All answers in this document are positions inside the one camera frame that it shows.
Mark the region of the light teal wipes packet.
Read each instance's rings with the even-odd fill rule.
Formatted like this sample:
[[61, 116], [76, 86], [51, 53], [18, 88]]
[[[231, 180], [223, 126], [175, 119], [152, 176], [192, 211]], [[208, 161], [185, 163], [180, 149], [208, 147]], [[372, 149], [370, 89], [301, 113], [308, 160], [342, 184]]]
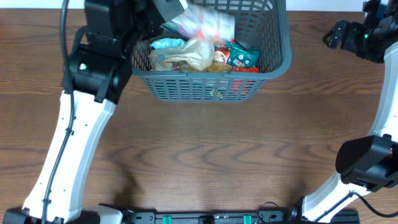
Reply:
[[183, 45], [185, 45], [185, 41], [183, 39], [174, 38], [163, 38], [155, 40], [153, 43], [150, 44], [150, 46], [156, 50], [177, 48]]

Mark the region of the beige foil pouch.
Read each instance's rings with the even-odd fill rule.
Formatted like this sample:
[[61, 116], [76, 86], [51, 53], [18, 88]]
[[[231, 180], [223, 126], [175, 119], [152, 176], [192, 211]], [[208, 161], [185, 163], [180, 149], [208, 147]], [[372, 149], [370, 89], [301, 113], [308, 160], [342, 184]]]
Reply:
[[192, 38], [185, 45], [176, 48], [152, 50], [149, 61], [155, 71], [171, 71], [175, 63], [182, 62], [202, 71], [212, 64], [214, 54], [213, 41]]

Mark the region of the blue green tissue pack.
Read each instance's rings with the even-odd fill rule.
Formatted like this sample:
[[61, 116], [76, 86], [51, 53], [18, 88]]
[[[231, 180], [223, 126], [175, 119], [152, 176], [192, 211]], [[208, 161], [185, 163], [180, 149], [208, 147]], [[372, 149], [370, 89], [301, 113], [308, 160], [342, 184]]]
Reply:
[[214, 9], [188, 4], [181, 15], [162, 24], [161, 27], [186, 39], [229, 42], [234, 40], [235, 18]]

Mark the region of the green Nescafe coffee bag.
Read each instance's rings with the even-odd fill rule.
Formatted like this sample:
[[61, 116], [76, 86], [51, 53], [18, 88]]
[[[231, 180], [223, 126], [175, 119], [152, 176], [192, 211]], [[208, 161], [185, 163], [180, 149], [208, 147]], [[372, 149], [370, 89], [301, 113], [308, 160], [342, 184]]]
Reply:
[[261, 51], [257, 48], [247, 49], [236, 41], [215, 44], [214, 62], [236, 67], [257, 67]]

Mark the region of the red yellow pasta packet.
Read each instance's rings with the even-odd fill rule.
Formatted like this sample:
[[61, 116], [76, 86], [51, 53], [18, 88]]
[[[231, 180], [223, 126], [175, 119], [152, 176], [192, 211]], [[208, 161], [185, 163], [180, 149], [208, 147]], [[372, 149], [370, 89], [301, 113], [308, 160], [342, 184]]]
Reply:
[[188, 71], [188, 72], [213, 72], [213, 73], [221, 73], [221, 72], [249, 72], [249, 73], [259, 73], [259, 69], [257, 67], [245, 68], [245, 67], [236, 67], [224, 63], [216, 63], [213, 62], [209, 67], [204, 70], [197, 70], [185, 62], [174, 63], [172, 71]]

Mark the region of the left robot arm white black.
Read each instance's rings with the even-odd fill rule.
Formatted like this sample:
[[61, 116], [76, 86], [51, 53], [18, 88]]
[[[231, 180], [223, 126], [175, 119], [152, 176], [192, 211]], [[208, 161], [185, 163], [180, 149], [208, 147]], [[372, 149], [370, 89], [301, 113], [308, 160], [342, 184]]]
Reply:
[[101, 134], [132, 75], [139, 41], [159, 35], [186, 1], [86, 1], [86, 25], [62, 47], [63, 92], [57, 127], [40, 176], [4, 223], [129, 223], [132, 212], [83, 206], [85, 183]]

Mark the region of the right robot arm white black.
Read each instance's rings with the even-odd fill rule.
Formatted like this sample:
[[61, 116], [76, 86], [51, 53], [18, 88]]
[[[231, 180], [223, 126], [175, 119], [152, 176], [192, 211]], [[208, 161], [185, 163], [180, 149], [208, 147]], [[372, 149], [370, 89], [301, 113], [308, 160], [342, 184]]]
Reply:
[[292, 208], [287, 223], [349, 223], [343, 209], [357, 198], [397, 185], [397, 0], [366, 1], [362, 24], [339, 21], [323, 36], [331, 49], [385, 66], [373, 125], [363, 138], [340, 147], [333, 175]]

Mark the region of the grey plastic lattice basket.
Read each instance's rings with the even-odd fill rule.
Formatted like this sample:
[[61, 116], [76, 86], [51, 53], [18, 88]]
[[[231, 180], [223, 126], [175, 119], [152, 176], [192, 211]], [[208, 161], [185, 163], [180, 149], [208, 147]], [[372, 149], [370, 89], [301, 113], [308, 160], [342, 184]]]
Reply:
[[189, 54], [172, 49], [162, 54], [151, 45], [137, 43], [132, 71], [149, 91], [164, 101], [246, 101], [266, 81], [280, 77], [292, 63], [286, 2], [196, 1], [199, 6], [228, 13], [235, 18], [234, 40], [215, 44], [207, 68], [197, 70]]

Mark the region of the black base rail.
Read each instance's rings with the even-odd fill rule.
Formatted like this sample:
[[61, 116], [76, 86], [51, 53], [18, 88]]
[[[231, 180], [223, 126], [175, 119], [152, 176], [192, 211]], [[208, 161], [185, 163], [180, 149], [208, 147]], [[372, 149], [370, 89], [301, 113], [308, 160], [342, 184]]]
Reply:
[[259, 207], [256, 211], [213, 211], [213, 212], [168, 212], [153, 210], [127, 212], [127, 224], [260, 224], [260, 223], [309, 223], [301, 216], [302, 201], [294, 204], [291, 211], [283, 207]]

